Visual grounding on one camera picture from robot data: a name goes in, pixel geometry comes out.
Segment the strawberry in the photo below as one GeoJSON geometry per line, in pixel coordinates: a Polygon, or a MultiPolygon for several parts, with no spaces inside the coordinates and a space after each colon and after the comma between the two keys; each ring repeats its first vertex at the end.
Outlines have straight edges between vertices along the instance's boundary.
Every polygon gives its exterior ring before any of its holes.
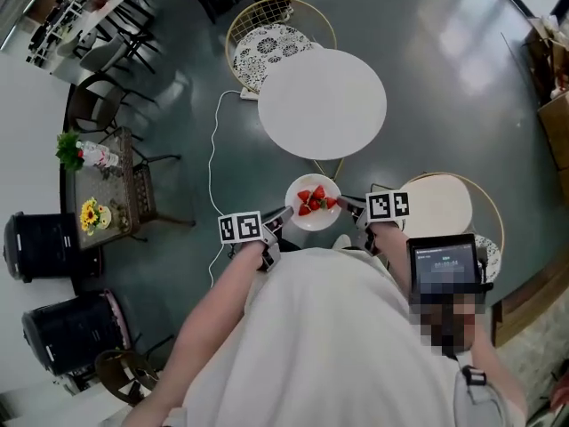
{"type": "Polygon", "coordinates": [[[309,200],[309,207],[310,210],[318,210],[320,208],[320,201],[318,201],[317,199],[310,199],[309,200]]]}
{"type": "Polygon", "coordinates": [[[332,209],[338,203],[333,197],[326,197],[325,202],[327,209],[332,209]]]}
{"type": "Polygon", "coordinates": [[[299,209],[299,216],[303,217],[304,215],[310,214],[310,212],[312,212],[310,210],[310,207],[308,207],[306,204],[303,204],[303,205],[301,205],[301,208],[299,209]]]}
{"type": "Polygon", "coordinates": [[[301,201],[306,204],[308,203],[309,199],[310,199],[310,191],[307,189],[304,189],[303,191],[299,191],[296,196],[298,196],[301,201]]]}
{"type": "Polygon", "coordinates": [[[314,199],[317,199],[318,201],[319,201],[320,199],[324,199],[324,198],[326,197],[326,192],[324,191],[324,187],[323,187],[322,185],[318,185],[318,186],[317,186],[317,189],[315,189],[315,190],[312,192],[312,197],[313,197],[314,199]]]}

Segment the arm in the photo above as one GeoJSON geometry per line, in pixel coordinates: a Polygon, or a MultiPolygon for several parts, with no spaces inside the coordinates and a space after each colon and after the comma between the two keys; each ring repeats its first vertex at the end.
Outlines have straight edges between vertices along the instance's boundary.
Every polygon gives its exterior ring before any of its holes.
{"type": "Polygon", "coordinates": [[[484,326],[478,322],[474,326],[474,343],[470,352],[472,353],[473,366],[483,370],[488,381],[500,391],[502,397],[511,401],[522,411],[524,416],[527,416],[525,394],[520,382],[501,363],[496,349],[484,330],[484,326]]]}
{"type": "Polygon", "coordinates": [[[158,427],[181,407],[189,385],[243,316],[265,246],[252,242],[239,252],[184,322],[160,381],[124,421],[124,427],[158,427]]]}
{"type": "Polygon", "coordinates": [[[411,293],[411,268],[407,261],[407,239],[394,222],[373,223],[375,246],[385,254],[391,265],[391,275],[405,298],[411,293]]]}

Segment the white shirt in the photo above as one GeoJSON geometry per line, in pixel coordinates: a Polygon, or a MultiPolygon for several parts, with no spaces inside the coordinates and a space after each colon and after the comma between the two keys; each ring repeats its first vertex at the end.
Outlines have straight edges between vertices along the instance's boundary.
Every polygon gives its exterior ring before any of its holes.
{"type": "Polygon", "coordinates": [[[283,254],[190,385],[184,417],[200,427],[454,426],[458,364],[423,343],[377,258],[283,254]]]}

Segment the round white table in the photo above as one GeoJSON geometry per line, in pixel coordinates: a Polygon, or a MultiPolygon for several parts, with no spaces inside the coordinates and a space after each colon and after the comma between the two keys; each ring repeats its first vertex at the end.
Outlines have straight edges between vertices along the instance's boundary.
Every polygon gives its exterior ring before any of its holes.
{"type": "Polygon", "coordinates": [[[358,57],[332,49],[282,59],[259,95],[268,136],[287,152],[313,160],[359,151],[377,135],[386,112],[375,72],[358,57]]]}
{"type": "Polygon", "coordinates": [[[405,184],[411,215],[405,219],[409,238],[462,234],[472,222],[472,200],[466,185],[453,175],[422,177],[405,184]]]}

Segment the black trash bin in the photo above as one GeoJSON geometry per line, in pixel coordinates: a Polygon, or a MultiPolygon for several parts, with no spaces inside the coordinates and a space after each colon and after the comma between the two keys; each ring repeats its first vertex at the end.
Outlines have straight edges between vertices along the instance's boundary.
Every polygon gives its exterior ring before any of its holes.
{"type": "Polygon", "coordinates": [[[4,259],[10,274],[24,283],[98,276],[101,270],[99,249],[80,251],[73,213],[12,215],[4,228],[4,259]]]}
{"type": "Polygon", "coordinates": [[[85,294],[28,311],[21,322],[37,360],[56,376],[92,365],[105,350],[125,347],[105,294],[85,294]]]}

